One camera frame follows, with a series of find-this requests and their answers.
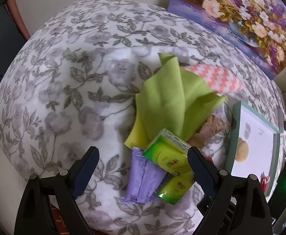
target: blue gripper pad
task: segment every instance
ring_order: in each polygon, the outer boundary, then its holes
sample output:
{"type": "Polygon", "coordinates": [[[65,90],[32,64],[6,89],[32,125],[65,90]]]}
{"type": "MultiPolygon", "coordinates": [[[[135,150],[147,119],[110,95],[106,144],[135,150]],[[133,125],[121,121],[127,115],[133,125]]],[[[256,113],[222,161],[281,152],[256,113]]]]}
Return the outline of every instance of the blue gripper pad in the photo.
{"type": "Polygon", "coordinates": [[[215,181],[200,158],[191,148],[188,151],[188,162],[204,194],[214,199],[216,196],[215,181]]]}
{"type": "Polygon", "coordinates": [[[89,183],[91,176],[99,161],[99,151],[96,147],[93,147],[91,154],[86,159],[78,174],[73,181],[73,189],[71,196],[73,199],[77,199],[85,191],[87,184],[89,183]]]}

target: bed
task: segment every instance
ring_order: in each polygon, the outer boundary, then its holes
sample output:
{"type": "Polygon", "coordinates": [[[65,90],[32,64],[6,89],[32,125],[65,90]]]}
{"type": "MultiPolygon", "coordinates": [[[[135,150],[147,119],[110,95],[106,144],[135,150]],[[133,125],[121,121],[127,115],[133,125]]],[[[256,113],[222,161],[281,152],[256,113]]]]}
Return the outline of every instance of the bed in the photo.
{"type": "MultiPolygon", "coordinates": [[[[135,119],[134,95],[160,68],[158,53],[181,66],[207,63],[231,70],[244,84],[215,115],[231,124],[244,101],[278,127],[282,94],[274,81],[222,37],[164,8],[119,0],[73,3],[24,45],[0,84],[0,147],[27,179],[68,169],[90,146],[100,162],[77,204],[90,227],[107,234],[192,234],[202,219],[197,184],[175,206],[162,200],[123,205],[131,151],[124,145],[135,119]]],[[[224,167],[230,127],[209,143],[224,167]]],[[[274,186],[282,169],[281,135],[274,186]]]]}

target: green frame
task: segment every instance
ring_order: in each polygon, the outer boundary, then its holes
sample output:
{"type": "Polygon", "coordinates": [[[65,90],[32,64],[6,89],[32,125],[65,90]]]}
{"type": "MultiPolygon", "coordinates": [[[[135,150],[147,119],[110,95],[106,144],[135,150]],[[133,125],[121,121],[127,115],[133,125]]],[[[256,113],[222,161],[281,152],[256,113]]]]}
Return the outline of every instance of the green frame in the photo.
{"type": "Polygon", "coordinates": [[[253,109],[249,104],[240,101],[237,102],[235,105],[233,105],[232,108],[232,117],[235,119],[236,124],[234,124],[233,121],[233,127],[236,126],[235,128],[232,128],[231,133],[230,133],[230,142],[229,142],[229,150],[228,150],[228,155],[226,158],[226,163],[225,163],[225,169],[231,173],[233,164],[235,161],[235,155],[237,151],[237,146],[238,146],[238,140],[239,140],[239,128],[240,128],[240,117],[241,117],[241,106],[247,108],[250,112],[252,112],[255,116],[260,118],[264,123],[266,123],[274,132],[274,140],[276,137],[276,149],[273,149],[273,157],[272,157],[272,163],[271,163],[271,168],[270,168],[270,184],[266,189],[265,196],[269,196],[270,192],[272,190],[273,184],[274,184],[274,178],[276,175],[277,171],[277,165],[278,165],[278,158],[279,158],[279,150],[280,150],[280,132],[261,114],[259,114],[255,109],[253,109]]]}

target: logo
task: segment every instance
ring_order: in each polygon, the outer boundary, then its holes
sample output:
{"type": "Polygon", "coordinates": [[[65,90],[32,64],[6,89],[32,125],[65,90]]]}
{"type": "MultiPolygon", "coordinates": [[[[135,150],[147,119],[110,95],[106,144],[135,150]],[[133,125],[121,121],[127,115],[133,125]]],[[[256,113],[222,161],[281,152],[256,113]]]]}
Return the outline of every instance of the logo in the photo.
{"type": "Polygon", "coordinates": [[[171,159],[166,165],[170,168],[171,166],[177,164],[179,161],[178,159],[171,159]]]}
{"type": "Polygon", "coordinates": [[[177,171],[173,171],[173,172],[172,172],[172,175],[174,175],[174,176],[180,176],[180,173],[177,172],[177,171]]]}
{"type": "Polygon", "coordinates": [[[195,182],[196,182],[196,177],[192,178],[190,181],[191,184],[194,184],[195,182]]]}
{"type": "Polygon", "coordinates": [[[178,188],[181,189],[181,190],[185,189],[185,185],[184,185],[183,183],[181,183],[181,182],[178,182],[178,183],[177,183],[177,186],[178,186],[178,188]]]}

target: cookie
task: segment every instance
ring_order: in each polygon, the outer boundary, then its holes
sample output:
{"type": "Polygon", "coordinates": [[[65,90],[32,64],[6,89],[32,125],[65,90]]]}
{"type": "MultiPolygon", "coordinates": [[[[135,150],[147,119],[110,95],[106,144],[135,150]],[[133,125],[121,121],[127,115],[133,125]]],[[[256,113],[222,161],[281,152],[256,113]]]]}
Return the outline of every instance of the cookie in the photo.
{"type": "Polygon", "coordinates": [[[244,162],[249,155],[249,145],[246,141],[239,139],[235,159],[237,162],[244,162]]]}

